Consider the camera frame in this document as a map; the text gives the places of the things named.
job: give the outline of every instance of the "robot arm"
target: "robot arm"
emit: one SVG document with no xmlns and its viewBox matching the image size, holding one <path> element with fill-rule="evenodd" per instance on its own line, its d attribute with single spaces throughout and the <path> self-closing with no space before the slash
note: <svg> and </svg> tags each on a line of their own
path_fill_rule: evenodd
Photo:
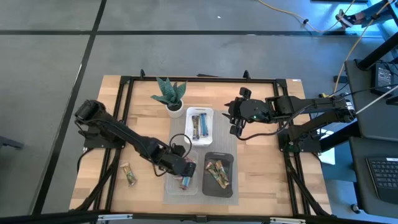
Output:
<svg viewBox="0 0 398 224">
<path fill-rule="evenodd" d="M 290 144 L 303 140 L 303 136 L 316 135 L 316 130 L 333 122 L 349 123 L 355 119 L 355 111 L 348 100 L 342 96 L 329 98 L 315 98 L 301 100 L 295 96 L 277 96 L 266 98 L 265 101 L 250 99 L 251 91 L 241 88 L 234 101 L 225 104 L 228 106 L 228 113 L 224 114 L 232 124 L 230 133 L 240 140 L 248 140 L 256 136 L 270 136 L 285 133 L 283 142 Z M 287 125 L 299 114 L 302 113 L 323 113 L 321 116 L 303 124 Z M 246 123 L 278 123 L 286 122 L 274 133 L 259 133 L 248 138 L 241 138 Z"/>
<path fill-rule="evenodd" d="M 132 144 L 142 158 L 170 174 L 191 177 L 195 171 L 196 164 L 186 162 L 183 157 L 183 146 L 171 147 L 156 138 L 140 136 L 114 119 L 106 112 L 105 105 L 99 101 L 86 100 L 75 113 L 75 118 L 79 125 L 99 129 L 99 135 L 108 141 L 119 138 Z"/>
</svg>

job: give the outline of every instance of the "gray floor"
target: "gray floor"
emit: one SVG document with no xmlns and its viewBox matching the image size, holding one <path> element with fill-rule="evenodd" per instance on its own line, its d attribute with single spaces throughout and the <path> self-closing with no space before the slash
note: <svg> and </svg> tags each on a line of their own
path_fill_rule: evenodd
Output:
<svg viewBox="0 0 398 224">
<path fill-rule="evenodd" d="M 266 2 L 307 16 L 319 29 L 333 25 L 337 10 L 348 6 L 306 0 Z M 3 0 L 0 29 L 91 29 L 99 5 L 100 0 Z M 356 4 L 350 11 L 364 7 Z M 254 0 L 108 0 L 99 29 L 305 30 L 293 17 Z M 26 144 L 21 151 L 0 150 L 0 217 L 29 212 L 87 40 L 87 36 L 0 35 L 0 135 Z M 141 68 L 148 75 L 241 77 L 249 70 L 256 78 L 299 78 L 306 97 L 316 97 L 332 91 L 332 76 L 355 41 L 355 37 L 97 36 L 75 109 L 85 99 L 96 98 L 103 75 L 138 75 Z M 351 58 L 364 57 L 383 41 L 365 37 Z M 44 212 L 68 210 L 82 144 L 83 138 L 70 124 Z M 344 195 L 333 194 L 349 186 L 327 185 L 335 215 L 361 218 L 340 203 Z"/>
</svg>

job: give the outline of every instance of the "black cable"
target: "black cable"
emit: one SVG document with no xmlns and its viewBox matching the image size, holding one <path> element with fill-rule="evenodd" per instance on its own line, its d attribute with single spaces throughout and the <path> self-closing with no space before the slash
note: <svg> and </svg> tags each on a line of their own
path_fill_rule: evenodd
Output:
<svg viewBox="0 0 398 224">
<path fill-rule="evenodd" d="M 77 172 L 79 173 L 79 170 L 80 170 L 80 162 L 81 162 L 81 159 L 87 154 L 87 153 L 89 153 L 91 150 L 93 150 L 94 148 L 87 148 L 87 151 L 85 151 L 80 157 L 79 157 L 79 159 L 77 160 Z"/>
<path fill-rule="evenodd" d="M 187 135 L 185 135 L 185 134 L 183 134 L 183 133 L 175 134 L 175 135 L 170 139 L 169 146 L 170 146 L 170 148 L 173 148 L 173 147 L 172 147 L 172 140 L 173 140 L 176 136 L 181 136 L 181 135 L 187 137 L 188 140 L 189 140 L 189 143 L 190 143 L 190 147 L 189 147 L 188 152 L 186 153 L 185 156 L 183 156 L 183 158 L 185 158 L 185 157 L 191 152 L 191 149 L 192 149 L 192 142 L 191 142 L 191 139 L 190 139 Z M 161 173 L 161 174 L 158 174 L 158 173 L 156 172 L 156 167 L 155 167 L 155 165 L 154 165 L 154 164 L 152 164 L 152 165 L 153 165 L 153 167 L 154 167 L 155 176 L 161 177 L 161 176 L 163 176 L 165 173 L 167 173 L 167 171 L 165 171 L 165 172 L 163 172 L 163 173 Z"/>
<path fill-rule="evenodd" d="M 278 130 L 276 130 L 276 131 L 273 132 L 273 133 L 257 133 L 257 134 L 253 134 L 253 135 L 251 135 L 251 136 L 249 136 L 249 137 L 246 137 L 246 138 L 241 138 L 241 137 L 239 137 L 237 134 L 235 134 L 235 136 L 236 136 L 239 140 L 241 140 L 241 141 L 247 141 L 247 140 L 252 139 L 252 138 L 254 138 L 254 137 L 257 137 L 257 136 L 273 136 L 273 135 L 275 135 L 275 134 L 281 133 L 281 132 L 287 127 L 287 125 L 289 125 L 289 123 L 290 123 L 296 116 L 298 116 L 298 115 L 299 115 L 300 113 L 302 113 L 305 109 L 307 109 L 307 108 L 309 108 L 310 106 L 313 106 L 313 105 L 315 105 L 315 103 L 312 103 L 312 104 L 310 104 L 310 105 L 304 106 L 300 111 L 294 113 L 294 114 L 286 121 L 286 123 L 285 123 L 284 125 L 282 125 L 282 127 L 280 127 Z"/>
<path fill-rule="evenodd" d="M 311 152 L 311 154 L 313 154 L 313 156 L 315 156 L 315 158 L 317 158 L 319 160 L 319 162 L 321 162 L 321 164 L 322 164 L 321 159 L 319 159 L 318 155 L 315 152 Z"/>
<path fill-rule="evenodd" d="M 353 94 L 355 94 L 355 93 L 361 93 L 361 92 L 363 92 L 363 91 L 374 90 L 374 89 L 384 88 L 384 87 L 390 87 L 390 86 L 397 86 L 397 85 L 398 85 L 398 83 L 397 83 L 397 84 L 392 84 L 392 85 L 385 85 L 385 86 L 378 86 L 378 87 L 367 88 L 367 89 L 365 89 L 365 90 L 358 90 L 358 91 L 354 91 L 354 92 L 351 92 L 351 93 L 347 93 L 347 94 L 344 95 L 344 97 L 353 95 Z"/>
<path fill-rule="evenodd" d="M 345 85 L 343 85 L 343 87 L 341 87 L 339 90 L 335 91 L 334 94 L 337 93 L 338 91 L 343 90 L 343 88 L 346 87 L 347 85 L 348 85 L 348 82 Z"/>
<path fill-rule="evenodd" d="M 188 149 L 188 152 L 186 153 L 185 156 L 183 156 L 183 158 L 185 158 L 185 157 L 191 152 L 191 149 L 192 149 L 192 141 L 191 141 L 191 139 L 190 139 L 186 134 L 184 134 L 184 133 L 175 134 L 175 135 L 173 135 L 172 138 L 170 138 L 170 141 L 169 141 L 169 146 L 170 146 L 171 148 L 173 148 L 173 147 L 172 147 L 172 141 L 173 141 L 173 139 L 174 139 L 175 137 L 177 137 L 177 136 L 185 136 L 185 137 L 187 137 L 187 139 L 188 139 L 188 141 L 189 141 L 189 149 Z"/>
</svg>

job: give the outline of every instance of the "table leg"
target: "table leg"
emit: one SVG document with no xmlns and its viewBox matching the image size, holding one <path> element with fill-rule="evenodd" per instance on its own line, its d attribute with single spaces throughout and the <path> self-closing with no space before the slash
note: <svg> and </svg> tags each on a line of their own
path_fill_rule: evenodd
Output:
<svg viewBox="0 0 398 224">
<path fill-rule="evenodd" d="M 359 197 L 359 189 L 358 183 L 354 182 L 354 190 L 355 190 L 355 197 L 356 197 L 356 204 L 351 205 L 351 209 L 354 213 L 360 214 L 361 210 L 363 209 L 361 197 Z"/>
<path fill-rule="evenodd" d="M 358 63 L 358 67 L 362 70 L 368 69 L 374 63 L 377 62 L 381 57 L 385 56 L 390 50 L 396 47 L 398 44 L 398 32 L 396 32 L 393 36 L 388 38 L 380 47 L 371 52 L 366 58 Z"/>
</svg>

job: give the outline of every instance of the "white cable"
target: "white cable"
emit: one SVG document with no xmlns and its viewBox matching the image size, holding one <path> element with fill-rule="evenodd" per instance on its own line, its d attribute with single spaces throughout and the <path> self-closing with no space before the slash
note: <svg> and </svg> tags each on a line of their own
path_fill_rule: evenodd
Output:
<svg viewBox="0 0 398 224">
<path fill-rule="evenodd" d="M 294 13 L 294 12 L 290 12 L 290 11 L 283 10 L 283 9 L 278 9 L 278 8 L 276 8 L 276 7 L 274 7 L 274 6 L 271 6 L 271 5 L 265 3 L 265 2 L 263 2 L 263 1 L 261 1 L 261 0 L 258 0 L 258 1 L 259 1 L 261 4 L 263 4 L 263 5 L 267 6 L 268 8 L 270 8 L 270 9 L 273 9 L 273 10 L 276 10 L 276 11 L 279 11 L 279 12 L 283 12 L 283 13 L 286 13 L 286 14 L 290 14 L 290 15 L 292 15 L 292 16 L 301 18 L 303 21 L 306 20 L 306 19 L 304 19 L 304 17 L 302 17 L 302 16 L 300 16 L 300 15 Z M 307 20 L 308 22 L 306 23 L 306 25 L 308 25 L 308 26 L 309 26 L 312 30 L 314 30 L 315 32 L 318 32 L 318 33 L 327 32 L 327 31 L 329 31 L 331 28 L 333 28 L 334 26 L 336 26 L 337 23 L 339 23 L 339 22 L 341 21 L 341 19 L 343 18 L 343 16 L 346 15 L 346 13 L 347 13 L 348 10 L 350 9 L 350 7 L 354 4 L 354 2 L 355 2 L 355 0 L 353 0 L 353 1 L 351 2 L 351 4 L 348 6 L 347 10 L 345 10 L 345 12 L 343 13 L 343 15 L 341 15 L 341 17 L 337 20 L 337 22 L 334 23 L 333 26 L 329 27 L 328 29 L 325 29 L 325 30 L 318 30 L 318 29 L 314 28 L 313 26 L 311 26 L 311 24 L 310 24 L 310 22 L 309 22 L 308 20 Z"/>
<path fill-rule="evenodd" d="M 360 112 L 364 111 L 366 108 L 372 106 L 373 103 L 379 101 L 381 98 L 385 97 L 387 94 L 389 94 L 390 92 L 396 90 L 398 88 L 398 85 L 395 86 L 394 88 L 392 88 L 391 90 L 389 90 L 387 93 L 379 96 L 377 99 L 373 100 L 372 102 L 370 102 L 368 105 L 364 106 L 362 109 L 360 109 L 359 111 L 356 112 L 356 114 L 359 114 Z"/>
</svg>

